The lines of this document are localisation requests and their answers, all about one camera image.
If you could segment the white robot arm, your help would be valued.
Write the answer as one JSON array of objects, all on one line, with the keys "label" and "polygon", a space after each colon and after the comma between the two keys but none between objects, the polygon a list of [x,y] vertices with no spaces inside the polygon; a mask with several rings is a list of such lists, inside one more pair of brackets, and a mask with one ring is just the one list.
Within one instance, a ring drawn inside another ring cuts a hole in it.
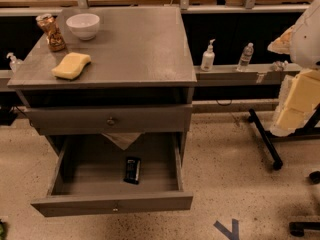
[{"label": "white robot arm", "polygon": [[320,0],[314,0],[268,50],[288,54],[302,67],[296,76],[286,76],[282,81],[270,127],[273,135],[285,137],[303,127],[320,104]]}]

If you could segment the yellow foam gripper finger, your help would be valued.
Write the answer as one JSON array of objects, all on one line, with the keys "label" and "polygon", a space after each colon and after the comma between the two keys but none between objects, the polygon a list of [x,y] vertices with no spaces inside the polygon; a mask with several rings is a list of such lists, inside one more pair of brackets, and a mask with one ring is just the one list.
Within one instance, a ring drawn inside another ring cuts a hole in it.
[{"label": "yellow foam gripper finger", "polygon": [[304,69],[296,76],[286,75],[279,92],[279,104],[270,132],[285,137],[302,128],[320,104],[320,71]]},{"label": "yellow foam gripper finger", "polygon": [[276,38],[268,45],[267,50],[277,54],[289,55],[292,31],[293,27],[289,27],[280,37]]}]

